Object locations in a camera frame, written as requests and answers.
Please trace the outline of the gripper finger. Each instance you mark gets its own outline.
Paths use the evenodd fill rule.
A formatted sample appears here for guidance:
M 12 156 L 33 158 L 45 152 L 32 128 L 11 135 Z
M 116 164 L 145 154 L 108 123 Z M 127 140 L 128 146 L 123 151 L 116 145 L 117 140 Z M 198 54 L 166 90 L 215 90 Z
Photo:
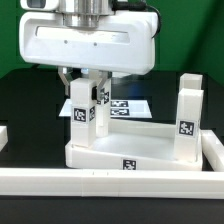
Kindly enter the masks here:
M 112 77 L 112 73 L 108 71 L 101 71 L 101 70 L 93 70 L 91 72 L 91 78 L 96 81 L 97 88 L 96 88 L 96 96 L 98 100 L 103 98 L 102 89 L 108 79 Z
M 70 93 L 70 82 L 72 81 L 72 69 L 68 67 L 58 67 L 58 74 L 65 86 L 65 95 L 68 96 Z

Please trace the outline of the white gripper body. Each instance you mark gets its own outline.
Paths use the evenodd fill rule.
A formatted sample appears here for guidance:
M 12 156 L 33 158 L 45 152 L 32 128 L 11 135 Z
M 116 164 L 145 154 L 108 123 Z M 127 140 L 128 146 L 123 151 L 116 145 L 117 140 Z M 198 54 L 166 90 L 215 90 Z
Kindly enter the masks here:
M 59 13 L 27 12 L 19 26 L 29 63 L 144 75 L 155 65 L 157 15 L 119 11 L 95 29 L 67 27 Z

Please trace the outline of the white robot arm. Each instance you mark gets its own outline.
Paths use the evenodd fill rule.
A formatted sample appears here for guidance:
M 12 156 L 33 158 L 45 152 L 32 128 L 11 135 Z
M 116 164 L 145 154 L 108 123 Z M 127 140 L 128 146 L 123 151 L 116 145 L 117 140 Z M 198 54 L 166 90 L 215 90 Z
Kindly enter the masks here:
M 159 11 L 145 2 L 121 0 L 20 0 L 24 61 L 67 68 L 144 75 L 155 65 Z

